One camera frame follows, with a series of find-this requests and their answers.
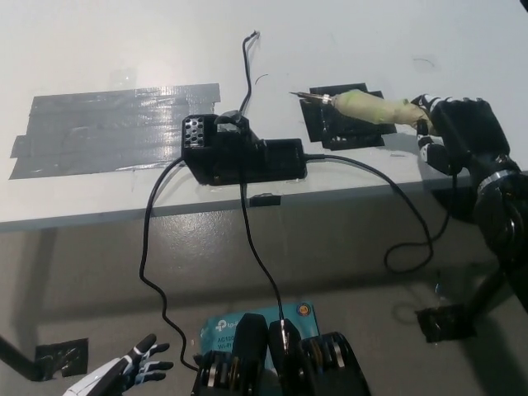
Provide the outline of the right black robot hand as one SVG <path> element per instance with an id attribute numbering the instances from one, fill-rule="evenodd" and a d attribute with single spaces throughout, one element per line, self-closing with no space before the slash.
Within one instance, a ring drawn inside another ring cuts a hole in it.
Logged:
<path id="1" fill-rule="evenodd" d="M 412 104 L 425 111 L 428 118 L 417 123 L 417 146 L 430 167 L 447 176 L 465 169 L 475 183 L 495 172 L 520 171 L 487 101 L 423 94 Z"/>

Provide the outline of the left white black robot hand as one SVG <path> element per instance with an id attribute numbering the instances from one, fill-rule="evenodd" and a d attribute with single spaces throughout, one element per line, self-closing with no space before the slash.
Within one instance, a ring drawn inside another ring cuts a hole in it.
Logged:
<path id="1" fill-rule="evenodd" d="M 164 380 L 174 363 L 156 361 L 153 356 L 169 348 L 169 343 L 158 344 L 157 336 L 151 333 L 122 357 L 108 361 L 71 385 L 64 396 L 123 395 L 134 386 Z"/>

